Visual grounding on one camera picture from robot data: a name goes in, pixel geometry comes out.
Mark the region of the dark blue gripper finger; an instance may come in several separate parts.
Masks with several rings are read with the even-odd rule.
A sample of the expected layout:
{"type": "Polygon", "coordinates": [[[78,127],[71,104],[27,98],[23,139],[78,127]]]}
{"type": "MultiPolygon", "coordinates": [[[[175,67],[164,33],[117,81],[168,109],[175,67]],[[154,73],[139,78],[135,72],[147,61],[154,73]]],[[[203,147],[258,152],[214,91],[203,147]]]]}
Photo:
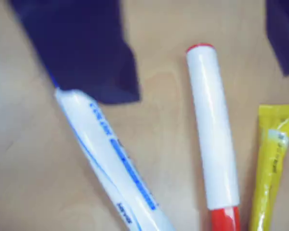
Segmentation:
{"type": "Polygon", "coordinates": [[[289,76],[289,0],[266,1],[266,33],[284,76],[289,76]]]}
{"type": "Polygon", "coordinates": [[[119,0],[12,0],[15,16],[61,90],[104,104],[134,103],[141,93],[124,36],[119,0]]]}

